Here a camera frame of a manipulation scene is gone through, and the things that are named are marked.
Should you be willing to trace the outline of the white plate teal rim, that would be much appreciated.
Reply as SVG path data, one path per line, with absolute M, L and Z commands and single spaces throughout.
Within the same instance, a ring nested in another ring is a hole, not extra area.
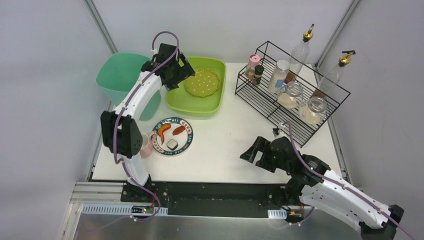
M 165 140 L 164 143 L 161 144 L 161 139 L 157 135 L 157 131 L 164 124 L 171 124 L 171 128 L 164 132 Z M 180 133 L 179 135 L 173 135 L 173 130 L 179 126 L 184 126 L 186 128 L 186 131 Z M 187 120 L 181 117 L 175 116 L 162 119 L 153 127 L 152 131 L 156 132 L 156 139 L 153 142 L 153 149 L 158 154 L 165 157 L 175 157 L 186 152 L 194 140 L 194 129 Z M 167 142 L 171 139 L 174 139 L 178 142 L 178 148 L 173 151 L 171 151 L 167 147 Z

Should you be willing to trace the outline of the large glass jar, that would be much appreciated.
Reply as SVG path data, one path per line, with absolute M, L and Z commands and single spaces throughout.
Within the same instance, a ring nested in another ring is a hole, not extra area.
M 306 124 L 319 125 L 326 118 L 327 101 L 319 96 L 313 96 L 302 102 L 298 109 L 299 118 Z

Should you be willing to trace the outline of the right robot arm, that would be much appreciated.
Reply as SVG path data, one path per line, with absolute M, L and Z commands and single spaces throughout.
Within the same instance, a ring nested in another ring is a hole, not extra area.
M 272 200 L 279 206 L 304 204 L 315 207 L 344 222 L 360 233 L 363 240 L 394 239 L 404 210 L 386 205 L 367 196 L 344 180 L 319 158 L 301 154 L 283 136 L 269 141 L 258 136 L 252 146 L 240 155 L 269 172 L 281 169 L 290 177 Z

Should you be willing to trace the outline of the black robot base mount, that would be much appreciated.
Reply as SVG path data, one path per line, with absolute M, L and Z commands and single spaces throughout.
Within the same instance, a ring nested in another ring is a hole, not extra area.
M 285 184 L 151 181 L 146 188 L 124 182 L 121 202 L 154 204 L 173 216 L 266 218 L 269 210 L 298 212 L 302 203 Z

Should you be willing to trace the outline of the glass jar beige contents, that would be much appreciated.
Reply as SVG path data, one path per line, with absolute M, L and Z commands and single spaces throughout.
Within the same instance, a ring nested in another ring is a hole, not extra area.
M 295 109 L 303 101 L 304 88 L 297 81 L 287 83 L 277 96 L 277 102 L 286 109 Z

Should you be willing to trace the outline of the pink white mug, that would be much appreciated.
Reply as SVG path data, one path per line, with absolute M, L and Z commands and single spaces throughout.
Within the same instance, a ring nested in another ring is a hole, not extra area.
M 148 158 L 153 152 L 153 143 L 156 140 L 157 133 L 151 131 L 150 133 L 141 133 L 142 141 L 140 148 L 140 156 L 142 159 Z

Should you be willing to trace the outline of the white grain shaker jar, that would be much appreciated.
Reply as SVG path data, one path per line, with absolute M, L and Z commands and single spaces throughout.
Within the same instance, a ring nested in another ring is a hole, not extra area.
M 287 60 L 279 60 L 276 62 L 267 87 L 270 93 L 279 93 L 285 83 L 289 70 L 290 63 Z

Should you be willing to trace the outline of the oil bottle gold spout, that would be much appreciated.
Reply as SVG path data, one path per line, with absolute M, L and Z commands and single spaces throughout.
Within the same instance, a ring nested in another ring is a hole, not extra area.
M 351 62 L 351 58 L 355 54 L 355 50 L 342 51 L 342 55 L 339 58 L 338 63 L 322 77 L 311 97 L 320 97 L 323 99 L 330 97 L 332 91 L 340 82 L 344 74 L 344 67 Z

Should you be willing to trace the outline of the green dotted plate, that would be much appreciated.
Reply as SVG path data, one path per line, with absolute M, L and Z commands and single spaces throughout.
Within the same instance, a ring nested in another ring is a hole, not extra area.
M 220 88 L 221 79 L 210 68 L 198 68 L 195 75 L 184 81 L 185 89 L 195 97 L 205 98 L 213 95 Z

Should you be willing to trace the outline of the small black cap spice bottle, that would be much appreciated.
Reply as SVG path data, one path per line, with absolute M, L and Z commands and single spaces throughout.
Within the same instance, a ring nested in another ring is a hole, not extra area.
M 264 72 L 264 67 L 262 65 L 259 64 L 255 66 L 252 83 L 257 87 L 261 84 L 263 72 Z

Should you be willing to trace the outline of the tall oil bottle gold pump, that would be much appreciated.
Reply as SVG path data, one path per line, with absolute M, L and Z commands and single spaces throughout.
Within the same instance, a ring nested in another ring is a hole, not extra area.
M 287 73 L 287 76 L 284 80 L 285 84 L 288 84 L 290 82 L 293 82 L 296 80 L 297 76 L 299 75 L 303 63 L 307 59 L 309 53 L 310 53 L 310 47 L 309 47 L 309 41 L 313 38 L 314 33 L 314 24 L 311 24 L 310 28 L 303 33 L 303 37 L 301 42 L 292 50 L 289 58 L 289 72 Z

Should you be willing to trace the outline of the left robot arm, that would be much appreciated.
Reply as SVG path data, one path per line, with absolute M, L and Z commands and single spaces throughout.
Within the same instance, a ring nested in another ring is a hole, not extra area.
M 128 184 L 144 195 L 156 198 L 149 186 L 150 174 L 140 155 L 150 138 L 142 135 L 136 120 L 161 87 L 168 91 L 177 89 L 180 82 L 194 75 L 193 67 L 179 47 L 162 43 L 152 59 L 141 66 L 124 100 L 114 110 L 105 110 L 100 116 L 103 145 L 113 154 L 114 163 L 122 165 Z

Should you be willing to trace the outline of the pink lid spice jar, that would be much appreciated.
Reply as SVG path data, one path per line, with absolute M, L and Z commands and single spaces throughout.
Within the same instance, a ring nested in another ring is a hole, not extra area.
M 254 78 L 255 67 L 259 65 L 260 60 L 261 60 L 261 57 L 257 54 L 252 54 L 249 56 L 249 60 L 244 71 L 245 76 L 249 80 L 252 80 Z

